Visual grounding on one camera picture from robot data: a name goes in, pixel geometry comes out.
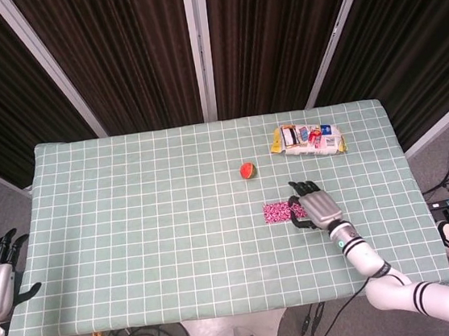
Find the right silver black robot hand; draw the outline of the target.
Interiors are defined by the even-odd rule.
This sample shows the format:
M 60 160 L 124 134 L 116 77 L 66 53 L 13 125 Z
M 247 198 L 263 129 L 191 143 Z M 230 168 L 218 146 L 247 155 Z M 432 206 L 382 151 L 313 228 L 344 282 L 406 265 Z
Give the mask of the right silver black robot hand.
M 299 229 L 318 229 L 330 233 L 343 222 L 343 211 L 328 193 L 321 190 L 313 181 L 293 182 L 289 185 L 297 193 L 290 196 L 289 214 L 291 222 Z M 293 211 L 293 205 L 299 205 L 306 212 L 307 219 L 301 221 Z

